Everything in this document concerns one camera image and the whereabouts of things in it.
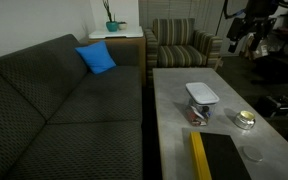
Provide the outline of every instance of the striped armchair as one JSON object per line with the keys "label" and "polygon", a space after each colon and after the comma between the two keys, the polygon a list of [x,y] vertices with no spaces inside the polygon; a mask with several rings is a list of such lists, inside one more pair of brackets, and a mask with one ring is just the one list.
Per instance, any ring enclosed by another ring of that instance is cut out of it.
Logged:
{"label": "striped armchair", "polygon": [[194,30],[194,19],[154,19],[153,28],[145,29],[146,76],[153,85],[155,67],[213,67],[220,61],[222,39],[205,31]]}

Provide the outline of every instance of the coffee table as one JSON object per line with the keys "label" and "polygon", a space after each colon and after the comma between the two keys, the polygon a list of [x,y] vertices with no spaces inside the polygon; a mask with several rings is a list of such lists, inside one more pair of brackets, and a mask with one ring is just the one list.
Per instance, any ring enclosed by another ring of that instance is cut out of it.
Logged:
{"label": "coffee table", "polygon": [[[252,179],[288,179],[288,142],[211,68],[153,69],[154,91],[163,179],[194,179],[189,143],[192,131],[230,135]],[[204,82],[220,98],[207,126],[194,127],[186,119],[190,98],[185,84]],[[233,119],[241,110],[255,114],[250,130],[238,128]],[[243,146],[256,148],[261,162],[249,160]]]}

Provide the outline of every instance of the wall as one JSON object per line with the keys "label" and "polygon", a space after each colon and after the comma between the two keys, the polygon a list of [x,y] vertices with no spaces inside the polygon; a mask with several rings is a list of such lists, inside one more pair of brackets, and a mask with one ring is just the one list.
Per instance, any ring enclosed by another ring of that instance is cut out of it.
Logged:
{"label": "wall", "polygon": [[[94,15],[96,30],[106,30],[105,23],[108,16],[102,0],[90,0]],[[125,21],[128,27],[139,26],[138,0],[110,0],[112,18],[115,14],[116,21]]]}
{"label": "wall", "polygon": [[65,34],[86,42],[90,0],[0,0],[0,56]]}

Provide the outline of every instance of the blue pillow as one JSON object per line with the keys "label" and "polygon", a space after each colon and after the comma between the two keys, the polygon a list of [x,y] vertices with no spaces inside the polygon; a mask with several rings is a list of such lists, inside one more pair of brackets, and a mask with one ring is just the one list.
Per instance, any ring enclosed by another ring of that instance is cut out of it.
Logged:
{"label": "blue pillow", "polygon": [[94,74],[99,74],[116,66],[103,40],[86,47],[78,47],[75,49]]}

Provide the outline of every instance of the yellow strip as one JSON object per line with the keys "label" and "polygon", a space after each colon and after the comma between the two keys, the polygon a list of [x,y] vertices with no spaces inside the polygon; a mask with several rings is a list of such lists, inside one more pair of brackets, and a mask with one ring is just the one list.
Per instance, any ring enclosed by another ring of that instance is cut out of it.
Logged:
{"label": "yellow strip", "polygon": [[194,171],[197,180],[211,180],[211,172],[207,163],[204,146],[199,132],[191,132]]}

